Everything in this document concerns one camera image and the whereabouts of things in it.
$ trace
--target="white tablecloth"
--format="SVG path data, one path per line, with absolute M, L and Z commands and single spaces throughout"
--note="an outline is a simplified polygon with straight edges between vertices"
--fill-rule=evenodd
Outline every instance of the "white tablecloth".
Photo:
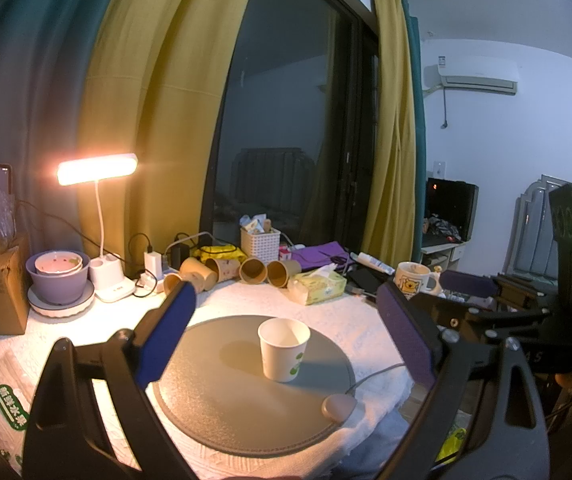
M 144 313 L 159 306 L 162 299 L 163 295 L 144 299 L 130 297 L 113 304 L 95 299 L 85 313 L 68 320 L 51 320 L 31 312 L 25 335 L 0 336 L 0 358 L 11 350 L 36 386 L 48 353 L 58 338 L 66 336 L 76 346 L 105 341 L 120 328 L 134 328 Z M 283 291 L 270 285 L 229 282 L 200 294 L 198 303 L 191 324 L 237 314 L 299 319 L 342 348 L 352 363 L 356 380 L 402 361 L 377 311 L 352 296 L 344 295 L 333 301 L 301 306 L 289 301 Z M 146 392 L 166 431 L 200 478 L 286 475 L 312 478 L 326 472 L 364 442 L 384 416 L 408 398 L 411 387 L 412 380 L 403 367 L 371 378 L 357 389 L 358 406 L 339 430 L 305 450 L 268 459 L 233 456 L 202 446 L 167 420 L 151 387 Z M 106 384 L 96 381 L 95 391 L 118 459 L 136 466 L 112 408 Z M 395 440 L 400 435 L 390 437 Z

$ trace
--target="white wall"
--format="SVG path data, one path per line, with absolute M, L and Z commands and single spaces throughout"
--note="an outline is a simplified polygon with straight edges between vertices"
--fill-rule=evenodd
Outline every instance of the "white wall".
M 301 148 L 317 162 L 326 113 L 326 94 L 319 86 L 325 83 L 326 56 L 231 82 L 222 122 L 218 191 L 230 189 L 231 165 L 242 148 Z
M 479 186 L 477 215 L 459 269 L 502 270 L 515 199 L 541 174 L 572 181 L 572 59 L 519 44 L 429 40 L 422 44 L 424 83 L 432 86 L 438 56 L 473 55 L 518 63 L 518 94 L 448 90 L 424 99 L 427 168 L 446 162 L 446 178 Z

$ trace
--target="cardboard box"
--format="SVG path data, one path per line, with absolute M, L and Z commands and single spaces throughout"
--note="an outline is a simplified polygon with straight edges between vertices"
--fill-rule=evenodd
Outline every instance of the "cardboard box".
M 13 247 L 0 254 L 0 335 L 19 335 L 28 320 L 28 236 L 19 235 Z

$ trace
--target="blue gripper pad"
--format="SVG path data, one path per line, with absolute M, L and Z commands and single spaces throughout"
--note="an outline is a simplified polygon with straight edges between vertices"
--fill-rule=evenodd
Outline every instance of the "blue gripper pad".
M 377 310 L 411 377 L 430 390 L 443 353 L 437 325 L 426 312 L 410 305 L 391 282 L 378 288 Z
M 491 278 L 456 270 L 444 270 L 440 275 L 440 285 L 448 290 L 478 298 L 488 298 L 499 294 L 499 286 Z
M 135 382 L 145 390 L 149 383 L 159 381 L 179 339 L 195 312 L 195 289 L 188 282 L 176 286 L 155 310 L 149 310 L 135 327 L 145 343 L 140 349 Z

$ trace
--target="plastic basket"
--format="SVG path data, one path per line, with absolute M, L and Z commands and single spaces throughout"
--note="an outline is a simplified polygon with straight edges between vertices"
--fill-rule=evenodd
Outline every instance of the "plastic basket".
M 279 259 L 280 256 L 280 235 L 277 229 L 273 228 L 270 233 L 260 235 L 250 235 L 245 229 L 240 229 L 242 240 L 242 251 L 247 256 L 262 260 L 265 264 Z

